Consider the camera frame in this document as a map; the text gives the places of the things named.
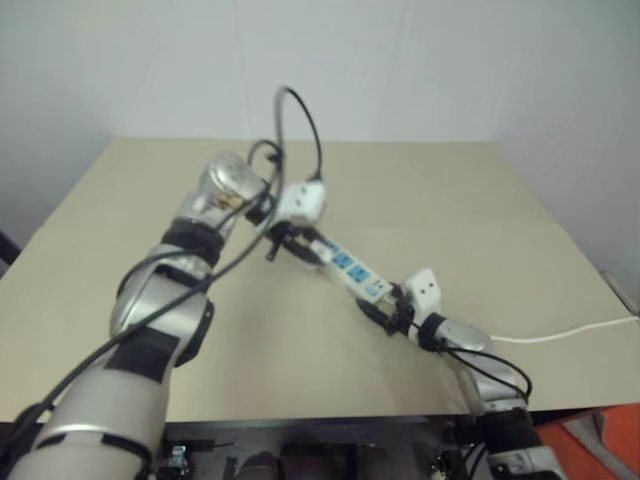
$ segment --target beige tabletop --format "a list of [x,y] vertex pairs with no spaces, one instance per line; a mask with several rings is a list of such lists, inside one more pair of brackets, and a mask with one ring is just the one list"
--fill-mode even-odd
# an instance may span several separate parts
[[[0,420],[107,339],[118,281],[159,241],[208,158],[244,142],[116,140],[0,280]],[[628,317],[490,144],[327,144],[321,229],[389,280],[430,266],[443,312],[494,335]],[[313,166],[292,144],[289,180]],[[239,227],[224,259],[252,234]],[[267,245],[209,291],[213,325],[175,371],[170,421],[458,411],[441,360],[388,338],[346,291]],[[534,381],[533,409],[640,401],[635,323],[497,344]]]

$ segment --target table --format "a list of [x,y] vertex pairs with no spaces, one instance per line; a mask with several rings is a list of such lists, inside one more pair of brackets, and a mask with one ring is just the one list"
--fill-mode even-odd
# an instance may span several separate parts
[[[100,156],[0,280],[0,421],[107,339],[122,275],[159,241],[207,159],[248,146],[118,139]],[[629,315],[491,144],[328,143],[325,150],[321,230],[389,280],[431,266],[445,314],[523,337]],[[289,180],[304,178],[311,145],[292,143],[289,152]],[[251,238],[242,224],[223,261]],[[199,356],[175,371],[169,421],[461,408],[436,355],[387,337],[346,291],[286,252],[265,261],[267,249],[209,291],[214,322]],[[640,401],[636,323],[497,350],[531,375],[532,409]]]

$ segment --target white power strip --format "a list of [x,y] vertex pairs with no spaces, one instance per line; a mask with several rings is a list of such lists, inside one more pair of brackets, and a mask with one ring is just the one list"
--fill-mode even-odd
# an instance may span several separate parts
[[314,240],[309,248],[318,255],[320,268],[330,278],[345,286],[357,298],[377,303],[392,290],[389,282],[331,239],[329,243]]

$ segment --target white wall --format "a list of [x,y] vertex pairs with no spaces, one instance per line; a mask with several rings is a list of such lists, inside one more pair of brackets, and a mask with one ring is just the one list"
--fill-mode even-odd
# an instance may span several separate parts
[[638,300],[639,47],[637,0],[4,0],[0,228],[26,242],[111,135],[270,134],[286,82],[326,140],[500,141]]

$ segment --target white cable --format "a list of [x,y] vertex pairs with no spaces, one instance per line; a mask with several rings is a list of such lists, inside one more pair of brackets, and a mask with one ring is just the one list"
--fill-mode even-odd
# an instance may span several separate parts
[[500,337],[498,335],[491,335],[491,339],[496,342],[509,342],[509,343],[540,343],[540,342],[549,342],[551,340],[558,340],[560,338],[570,337],[572,335],[576,335],[578,333],[586,332],[587,330],[591,330],[594,328],[604,328],[604,327],[612,327],[614,325],[620,325],[622,323],[630,323],[637,322],[640,319],[638,317],[627,317],[620,318],[617,320],[607,320],[606,322],[600,323],[592,323],[589,325],[583,325],[581,327],[572,328],[571,330],[567,330],[565,332],[556,333],[554,335],[547,335],[545,337],[535,337],[535,338],[510,338],[510,337]]

